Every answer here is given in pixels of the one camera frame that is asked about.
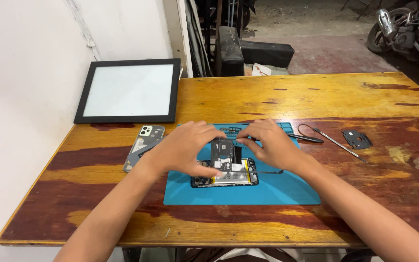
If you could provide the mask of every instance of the dark wood stain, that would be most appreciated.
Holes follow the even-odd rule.
[[[115,128],[132,128],[135,127],[133,123],[91,123],[92,128],[96,128],[99,131],[109,131]]]
[[[266,116],[265,114],[262,113],[247,113],[247,112],[242,112],[239,114],[246,114],[246,115],[255,115],[255,116]]]
[[[124,164],[131,148],[132,145],[58,152],[46,169],[55,171],[88,165]]]
[[[396,103],[396,105],[411,105],[411,106],[415,106],[415,105],[419,105],[419,104],[410,104],[410,103]]]
[[[367,134],[374,143],[372,153],[363,156],[367,160],[372,157],[368,165],[328,141],[321,145],[301,144],[300,147],[345,181],[405,219],[419,232],[419,169],[413,163],[419,158],[419,139],[409,142],[409,138],[419,138],[419,117],[329,117],[276,121],[291,122],[294,127],[299,123],[317,126],[344,145],[346,143],[341,138],[340,130],[358,130]],[[404,163],[392,161],[387,147],[399,148],[410,157]],[[123,164],[129,150],[130,146],[124,146],[58,152],[48,170]],[[411,179],[382,178],[390,172],[408,173]],[[324,201],[321,205],[258,205],[256,208],[228,205],[224,208],[230,215],[222,216],[218,213],[218,207],[212,205],[164,205],[166,182],[167,175],[163,175],[145,196],[137,213],[148,213],[152,217],[167,214],[184,221],[214,224],[279,222],[307,229],[335,230],[344,241],[356,243],[352,230]],[[66,241],[76,229],[74,224],[67,222],[68,214],[78,210],[92,210],[114,186],[113,183],[92,185],[64,180],[40,180],[28,194],[1,239]],[[282,211],[304,214],[286,215]]]
[[[373,84],[363,82],[362,87],[368,87],[373,89],[410,89],[411,86],[403,84]]]

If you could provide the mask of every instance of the pry tool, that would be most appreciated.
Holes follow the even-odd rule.
[[[356,156],[358,159],[360,159],[361,161],[368,163],[366,160],[364,160],[363,158],[361,158],[360,156],[358,156],[356,153],[350,151],[348,148],[346,148],[345,146],[341,145],[339,142],[337,142],[336,140],[333,140],[332,138],[330,138],[327,134],[324,134],[323,132],[321,132],[321,130],[317,127],[313,128],[314,131],[320,133],[321,135],[323,135],[325,138],[331,140],[333,143],[335,143],[336,145],[342,147],[343,149],[345,149],[347,152],[351,153],[352,155]]]

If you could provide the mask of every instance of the wooden tabletop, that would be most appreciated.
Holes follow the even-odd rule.
[[[190,120],[268,117],[295,129],[300,123],[316,126],[349,148],[341,131],[365,133],[374,145],[355,152],[368,164],[328,140],[300,147],[419,232],[419,87],[408,77],[395,72],[185,78],[179,82],[176,122],[163,125],[169,134]],[[63,244],[126,175],[122,165],[142,125],[75,125],[4,227],[0,244]],[[146,195],[119,246],[364,246],[324,202],[163,205],[166,179]]]

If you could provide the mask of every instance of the concrete floor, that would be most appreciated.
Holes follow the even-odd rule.
[[[358,0],[350,0],[342,11],[345,0],[258,0],[242,39],[292,45],[290,74],[402,71],[419,85],[419,61],[394,52],[378,56],[366,47],[378,2],[357,21],[365,7]],[[382,7],[393,3],[384,0]]]

